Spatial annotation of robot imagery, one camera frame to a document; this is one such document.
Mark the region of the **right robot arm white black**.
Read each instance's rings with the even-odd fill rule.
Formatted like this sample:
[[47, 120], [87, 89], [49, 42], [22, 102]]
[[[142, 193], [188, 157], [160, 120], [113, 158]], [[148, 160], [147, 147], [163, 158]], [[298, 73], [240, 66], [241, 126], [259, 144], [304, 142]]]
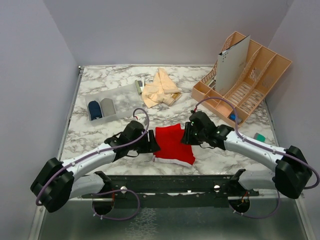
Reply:
[[207, 143], [211, 148], [241, 154], [267, 168], [245, 170], [239, 178], [231, 181], [229, 189], [236, 196], [247, 190], [270, 189], [290, 199], [297, 199], [312, 176], [312, 170], [299, 148], [283, 148], [259, 142], [238, 133], [233, 127], [215, 125], [202, 111], [192, 112], [185, 123], [181, 143], [191, 146]]

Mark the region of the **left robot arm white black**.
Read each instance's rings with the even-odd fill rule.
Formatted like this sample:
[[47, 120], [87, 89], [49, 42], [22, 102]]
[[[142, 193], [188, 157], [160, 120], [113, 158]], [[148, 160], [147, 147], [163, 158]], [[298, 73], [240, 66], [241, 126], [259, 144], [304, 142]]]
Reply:
[[123, 131], [88, 153], [63, 161], [49, 159], [30, 186], [36, 196], [35, 204], [53, 213], [71, 198], [94, 193], [106, 197], [110, 184], [96, 173], [89, 174], [91, 171], [127, 157], [129, 151], [140, 155], [160, 149], [153, 130], [146, 130], [140, 122], [132, 120]]

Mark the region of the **red boxer underwear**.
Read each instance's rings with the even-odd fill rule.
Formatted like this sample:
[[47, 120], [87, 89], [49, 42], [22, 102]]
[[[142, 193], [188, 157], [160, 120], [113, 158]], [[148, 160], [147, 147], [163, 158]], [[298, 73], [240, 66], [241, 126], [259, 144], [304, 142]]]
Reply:
[[160, 150], [153, 154], [153, 161], [191, 167], [196, 158], [192, 147], [181, 143], [184, 130], [181, 124], [155, 128], [155, 140]]

